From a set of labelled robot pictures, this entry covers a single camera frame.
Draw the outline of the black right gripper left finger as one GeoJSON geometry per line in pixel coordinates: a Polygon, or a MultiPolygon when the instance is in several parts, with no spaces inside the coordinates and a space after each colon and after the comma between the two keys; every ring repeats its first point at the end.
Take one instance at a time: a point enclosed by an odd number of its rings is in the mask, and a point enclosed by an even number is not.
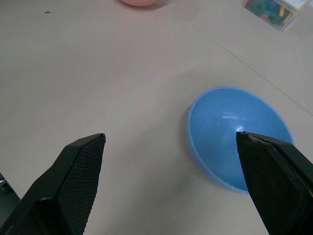
{"type": "Polygon", "coordinates": [[[29,188],[2,235],[82,235],[97,194],[106,136],[78,139],[29,188]]]}

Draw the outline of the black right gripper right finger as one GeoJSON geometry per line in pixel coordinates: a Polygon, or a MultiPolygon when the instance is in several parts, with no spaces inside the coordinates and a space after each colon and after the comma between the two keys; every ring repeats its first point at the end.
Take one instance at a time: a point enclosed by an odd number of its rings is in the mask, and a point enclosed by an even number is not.
{"type": "Polygon", "coordinates": [[[291,143],[236,134],[250,197],[270,235],[313,233],[313,164],[291,143]]]}

